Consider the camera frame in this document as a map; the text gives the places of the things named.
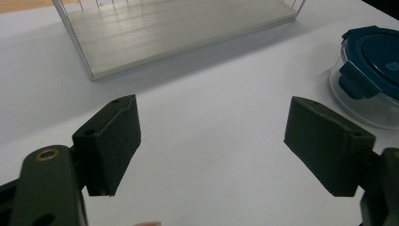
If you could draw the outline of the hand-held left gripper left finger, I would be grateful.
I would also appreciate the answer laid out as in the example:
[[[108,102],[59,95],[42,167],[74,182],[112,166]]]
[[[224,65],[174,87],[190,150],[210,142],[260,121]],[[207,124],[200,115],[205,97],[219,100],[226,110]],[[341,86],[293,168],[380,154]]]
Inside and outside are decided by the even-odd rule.
[[[114,196],[136,149],[141,131],[135,95],[111,101],[72,135],[90,196]]]

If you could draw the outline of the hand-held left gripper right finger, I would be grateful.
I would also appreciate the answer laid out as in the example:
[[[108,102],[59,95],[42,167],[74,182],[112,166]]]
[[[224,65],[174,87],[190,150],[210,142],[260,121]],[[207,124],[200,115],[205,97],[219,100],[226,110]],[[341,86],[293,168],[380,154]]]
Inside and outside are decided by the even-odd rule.
[[[284,143],[335,197],[352,197],[359,164],[372,152],[375,136],[310,99],[291,99]]]

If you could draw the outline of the round glass container blue lid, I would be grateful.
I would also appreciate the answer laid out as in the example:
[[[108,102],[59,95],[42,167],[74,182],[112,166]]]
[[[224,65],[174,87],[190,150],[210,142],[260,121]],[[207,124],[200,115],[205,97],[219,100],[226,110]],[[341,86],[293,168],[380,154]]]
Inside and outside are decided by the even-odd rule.
[[[373,127],[399,130],[399,31],[366,26],[342,35],[329,74],[335,100]]]

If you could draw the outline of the white wire rack shelf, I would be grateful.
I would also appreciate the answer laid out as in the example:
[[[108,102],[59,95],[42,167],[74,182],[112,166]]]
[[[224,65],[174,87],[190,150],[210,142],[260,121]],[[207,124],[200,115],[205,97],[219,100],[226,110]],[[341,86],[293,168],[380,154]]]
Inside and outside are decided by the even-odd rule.
[[[92,80],[297,17],[307,0],[52,0]]]

